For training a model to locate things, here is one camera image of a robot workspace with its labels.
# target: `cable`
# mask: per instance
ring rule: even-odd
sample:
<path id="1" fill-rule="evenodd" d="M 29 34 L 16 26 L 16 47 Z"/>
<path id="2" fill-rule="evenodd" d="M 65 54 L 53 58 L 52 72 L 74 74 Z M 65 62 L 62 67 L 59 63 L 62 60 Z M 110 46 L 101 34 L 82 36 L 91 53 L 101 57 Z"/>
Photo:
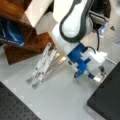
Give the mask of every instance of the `cable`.
<path id="1" fill-rule="evenodd" d="M 98 29 L 97 29 L 97 24 L 96 22 L 93 20 L 92 16 L 91 16 L 91 13 L 89 13 L 90 15 L 90 18 L 93 22 L 93 25 L 95 26 L 95 29 L 96 29 L 96 33 L 97 33 L 97 39 L 98 39 L 98 44 L 97 44 L 97 51 L 99 51 L 99 48 L 100 48 L 100 37 L 99 37 L 99 33 L 98 33 Z"/>
<path id="2" fill-rule="evenodd" d="M 86 52 L 88 50 L 88 48 L 91 48 L 94 51 L 94 53 L 96 54 L 95 49 L 91 46 L 86 46 L 85 49 L 82 51 L 82 53 Z"/>

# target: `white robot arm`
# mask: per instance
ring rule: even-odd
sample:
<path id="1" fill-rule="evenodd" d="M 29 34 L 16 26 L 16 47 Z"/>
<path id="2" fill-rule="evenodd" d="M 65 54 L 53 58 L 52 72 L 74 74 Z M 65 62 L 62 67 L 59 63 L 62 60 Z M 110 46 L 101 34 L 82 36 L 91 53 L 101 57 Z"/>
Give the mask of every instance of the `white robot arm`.
<path id="1" fill-rule="evenodd" d="M 94 0 L 69 0 L 67 14 L 63 15 L 52 31 L 54 42 L 66 53 L 70 64 L 75 70 L 75 78 L 88 73 L 88 77 L 95 79 L 92 71 L 100 68 L 105 58 L 91 47 L 84 46 L 80 41 L 92 31 L 92 21 L 88 12 Z"/>

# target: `black object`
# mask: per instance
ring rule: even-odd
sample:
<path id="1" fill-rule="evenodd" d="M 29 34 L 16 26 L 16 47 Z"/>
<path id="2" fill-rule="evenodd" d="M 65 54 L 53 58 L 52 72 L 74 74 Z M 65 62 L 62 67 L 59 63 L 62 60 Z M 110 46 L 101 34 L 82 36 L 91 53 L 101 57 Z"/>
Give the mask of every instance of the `black object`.
<path id="1" fill-rule="evenodd" d="M 0 82 L 0 120 L 40 120 Z"/>
<path id="2" fill-rule="evenodd" d="M 87 105 L 106 120 L 120 120 L 120 62 L 91 96 Z"/>

